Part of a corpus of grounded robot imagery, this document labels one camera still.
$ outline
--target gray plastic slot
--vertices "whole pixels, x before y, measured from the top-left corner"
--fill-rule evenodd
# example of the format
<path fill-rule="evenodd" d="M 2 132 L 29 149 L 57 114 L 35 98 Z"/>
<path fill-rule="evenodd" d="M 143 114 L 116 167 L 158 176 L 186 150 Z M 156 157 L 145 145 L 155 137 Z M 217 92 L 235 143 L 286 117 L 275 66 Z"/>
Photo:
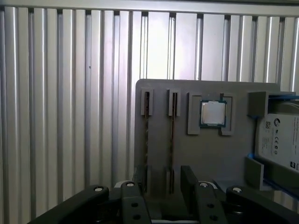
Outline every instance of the gray plastic slot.
<path fill-rule="evenodd" d="M 172 116 L 172 103 L 173 103 L 173 94 L 177 94 L 177 108 L 175 116 L 181 115 L 181 92 L 179 90 L 168 90 L 169 96 L 169 107 L 168 107 L 168 116 Z"/>
<path fill-rule="evenodd" d="M 200 133 L 199 114 L 201 95 L 199 93 L 188 93 L 188 134 L 198 135 Z"/>
<path fill-rule="evenodd" d="M 154 90 L 141 88 L 141 115 L 145 115 L 145 93 L 149 93 L 149 115 L 153 115 Z"/>
<path fill-rule="evenodd" d="M 222 100 L 227 101 L 226 126 L 221 128 L 221 135 L 230 136 L 235 131 L 235 98 L 232 94 L 220 94 Z"/>

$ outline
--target hole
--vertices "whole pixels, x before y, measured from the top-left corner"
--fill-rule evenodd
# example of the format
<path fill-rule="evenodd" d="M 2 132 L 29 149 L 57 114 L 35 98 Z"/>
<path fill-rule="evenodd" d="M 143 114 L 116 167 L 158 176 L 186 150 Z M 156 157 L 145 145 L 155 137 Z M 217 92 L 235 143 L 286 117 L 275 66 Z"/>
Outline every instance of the hole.
<path fill-rule="evenodd" d="M 141 218 L 140 215 L 134 215 L 134 216 L 133 216 L 133 219 L 134 219 L 134 220 L 139 220 L 140 218 Z"/>
<path fill-rule="evenodd" d="M 213 204 L 207 204 L 207 206 L 209 207 L 209 208 L 213 208 L 213 207 L 215 207 Z"/>
<path fill-rule="evenodd" d="M 213 221 L 217 221 L 218 220 L 218 216 L 210 216 L 210 219 Z"/>

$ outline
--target gray mounting plate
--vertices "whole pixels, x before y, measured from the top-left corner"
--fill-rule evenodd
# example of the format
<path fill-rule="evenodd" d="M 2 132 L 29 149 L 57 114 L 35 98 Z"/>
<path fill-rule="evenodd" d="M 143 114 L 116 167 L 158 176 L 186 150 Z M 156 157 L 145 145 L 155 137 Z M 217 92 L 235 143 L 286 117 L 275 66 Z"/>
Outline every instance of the gray mounting plate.
<path fill-rule="evenodd" d="M 174 194 L 180 194 L 180 166 L 191 166 L 200 181 L 244 184 L 244 163 L 247 154 L 254 151 L 255 122 L 247 116 L 248 92 L 279 92 L 277 84 L 139 80 L 136 84 L 135 107 L 135 166 L 144 161 L 145 119 L 144 93 L 150 93 L 148 176 L 149 195 L 158 198 L 167 193 L 171 117 L 169 116 L 170 92 L 178 93 L 178 115 L 175 118 L 174 137 Z M 220 94 L 232 96 L 234 113 L 227 108 L 227 119 L 232 132 L 219 128 L 198 128 L 199 101 L 219 100 Z"/>

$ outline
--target gray plastic bracket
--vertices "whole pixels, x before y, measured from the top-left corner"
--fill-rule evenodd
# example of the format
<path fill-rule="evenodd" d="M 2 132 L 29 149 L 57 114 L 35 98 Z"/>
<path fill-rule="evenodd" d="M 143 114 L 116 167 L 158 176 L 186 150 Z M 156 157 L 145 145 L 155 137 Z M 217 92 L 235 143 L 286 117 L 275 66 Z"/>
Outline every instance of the gray plastic bracket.
<path fill-rule="evenodd" d="M 176 114 L 175 116 L 181 115 L 181 91 L 180 90 L 168 90 L 168 97 L 169 97 L 169 106 L 168 106 L 168 116 L 172 116 L 172 98 L 173 94 L 177 94 L 177 108 L 176 108 Z"/>
<path fill-rule="evenodd" d="M 245 180 L 250 186 L 258 190 L 271 190 L 270 186 L 263 184 L 264 165 L 260 162 L 245 157 Z"/>
<path fill-rule="evenodd" d="M 149 115 L 153 115 L 154 90 L 150 88 L 141 88 L 141 115 L 145 115 L 145 93 L 149 93 Z"/>
<path fill-rule="evenodd" d="M 221 128 L 220 135 L 231 136 L 235 131 L 235 111 L 236 102 L 234 95 L 229 93 L 221 93 L 220 99 L 227 102 L 226 105 L 226 126 Z"/>
<path fill-rule="evenodd" d="M 248 115 L 265 117 L 268 114 L 269 95 L 295 95 L 295 92 L 249 92 Z"/>
<path fill-rule="evenodd" d="M 188 134 L 198 135 L 200 133 L 199 114 L 201 95 L 189 92 L 188 101 Z"/>

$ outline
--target aluminum panel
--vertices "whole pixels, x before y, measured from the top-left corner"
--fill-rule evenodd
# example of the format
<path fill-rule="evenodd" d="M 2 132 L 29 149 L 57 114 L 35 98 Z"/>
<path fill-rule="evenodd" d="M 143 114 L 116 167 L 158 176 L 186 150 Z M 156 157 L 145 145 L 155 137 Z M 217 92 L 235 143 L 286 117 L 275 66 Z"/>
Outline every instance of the aluminum panel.
<path fill-rule="evenodd" d="M 47 136 L 46 136 L 46 11 L 34 9 L 34 149 L 36 179 L 36 216 L 48 210 Z"/>
<path fill-rule="evenodd" d="M 168 77 L 169 13 L 149 12 L 146 78 Z"/>
<path fill-rule="evenodd" d="M 57 205 L 57 10 L 47 10 L 48 209 Z"/>
<path fill-rule="evenodd" d="M 114 13 L 104 12 L 104 64 L 103 64 L 103 184 L 112 186 L 112 90 L 114 72 Z"/>
<path fill-rule="evenodd" d="M 102 179 L 101 125 L 102 125 L 102 73 L 100 61 L 101 48 L 101 11 L 92 10 L 91 40 L 91 83 L 90 83 L 90 148 L 89 148 L 89 184 L 98 184 Z"/>
<path fill-rule="evenodd" d="M 197 15 L 176 15 L 174 79 L 195 80 Z"/>
<path fill-rule="evenodd" d="M 292 51 L 294 39 L 294 18 L 286 18 L 283 30 L 283 53 L 281 67 L 281 90 L 291 91 Z"/>
<path fill-rule="evenodd" d="M 74 193 L 85 188 L 85 11 L 76 10 L 74 86 Z"/>
<path fill-rule="evenodd" d="M 73 195 L 74 175 L 74 11 L 63 10 L 63 91 L 62 91 L 62 151 L 63 151 L 63 200 Z"/>
<path fill-rule="evenodd" d="M 268 18 L 265 59 L 265 81 L 276 83 L 277 81 L 277 60 L 278 60 L 278 39 L 279 39 L 279 17 Z"/>
<path fill-rule="evenodd" d="M 156 11 L 156 12 L 198 12 L 206 14 L 240 14 L 240 15 L 270 15 L 270 16 L 291 16 L 299 13 L 298 6 L 278 5 L 255 5 L 238 3 L 217 3 L 217 2 L 185 2 L 163 0 L 2 0 L 0 5 L 23 6 L 23 7 L 50 7 L 50 8 L 85 8 L 85 9 L 114 9 L 129 11 Z"/>
<path fill-rule="evenodd" d="M 266 46 L 266 35 L 267 35 L 267 17 L 259 16 L 257 19 L 256 28 L 256 48 L 255 51 L 255 82 L 264 82 L 264 72 L 265 72 L 265 46 Z"/>
<path fill-rule="evenodd" d="M 134 132 L 135 132 L 135 86 L 141 76 L 141 58 L 144 58 L 144 51 L 141 52 L 141 45 L 144 41 L 140 33 L 142 31 L 142 21 L 145 21 L 141 12 L 132 13 L 132 60 L 131 60 L 131 82 L 130 87 L 130 109 L 129 109 L 129 143 L 128 143 L 128 177 L 134 174 Z"/>
<path fill-rule="evenodd" d="M 222 79 L 223 30 L 224 15 L 204 15 L 201 80 Z"/>
<path fill-rule="evenodd" d="M 250 82 L 252 16 L 241 16 L 240 23 L 238 81 Z"/>
<path fill-rule="evenodd" d="M 299 18 L 295 20 L 291 75 L 291 91 L 299 93 Z"/>
<path fill-rule="evenodd" d="M 21 222 L 30 221 L 29 55 L 28 9 L 18 9 L 19 135 L 21 175 Z"/>
<path fill-rule="evenodd" d="M 229 31 L 229 50 L 228 50 L 228 81 L 237 81 L 237 62 L 240 33 L 240 17 L 232 15 L 230 17 L 230 31 Z"/>
<path fill-rule="evenodd" d="M 18 37 L 17 9 L 5 8 L 5 67 L 7 88 L 7 160 L 8 160 L 8 218 L 11 223 L 21 219 L 20 200 L 20 136 L 18 105 Z"/>
<path fill-rule="evenodd" d="M 140 78 L 206 79 L 212 52 L 211 80 L 299 89 L 299 7 L 30 1 L 18 4 L 39 5 L 33 12 L 0 10 L 0 224 L 26 223 L 85 185 L 132 177 Z"/>

